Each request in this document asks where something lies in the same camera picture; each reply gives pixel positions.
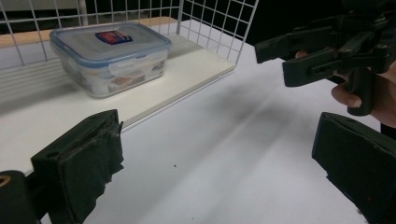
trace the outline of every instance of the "wire mesh grid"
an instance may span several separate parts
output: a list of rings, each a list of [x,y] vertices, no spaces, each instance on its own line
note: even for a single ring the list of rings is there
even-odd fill
[[[52,29],[137,21],[237,63],[259,0],[0,0],[0,69],[57,58]]]

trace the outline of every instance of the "finger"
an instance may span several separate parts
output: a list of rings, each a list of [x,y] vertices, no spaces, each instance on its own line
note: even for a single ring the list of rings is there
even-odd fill
[[[332,97],[338,103],[347,105],[349,107],[360,107],[361,98],[353,93],[347,91],[347,83],[342,83],[332,89]]]
[[[388,79],[389,81],[396,83],[396,61],[393,62],[389,70],[386,73],[379,74],[381,77]]]
[[[300,51],[298,51],[297,53],[296,53],[296,58],[302,58],[302,57],[304,57],[304,56],[306,56],[306,55],[308,55],[308,51],[306,51],[306,50],[304,50],[304,49],[302,49],[302,50],[300,50]]]

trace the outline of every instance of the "wooden edge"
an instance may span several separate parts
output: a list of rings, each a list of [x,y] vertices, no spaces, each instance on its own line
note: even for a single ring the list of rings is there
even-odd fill
[[[156,26],[162,24],[171,24],[177,22],[177,20],[170,17],[156,17],[156,18],[145,18],[140,20],[132,20],[135,22],[139,22],[146,26]],[[42,31],[32,31],[32,32],[23,32],[14,34],[15,41],[18,45],[20,44],[30,44],[40,42],[40,36],[42,41],[50,40],[50,32],[52,30],[42,30]],[[0,48],[15,46],[14,40],[12,39],[12,35],[0,35]]]

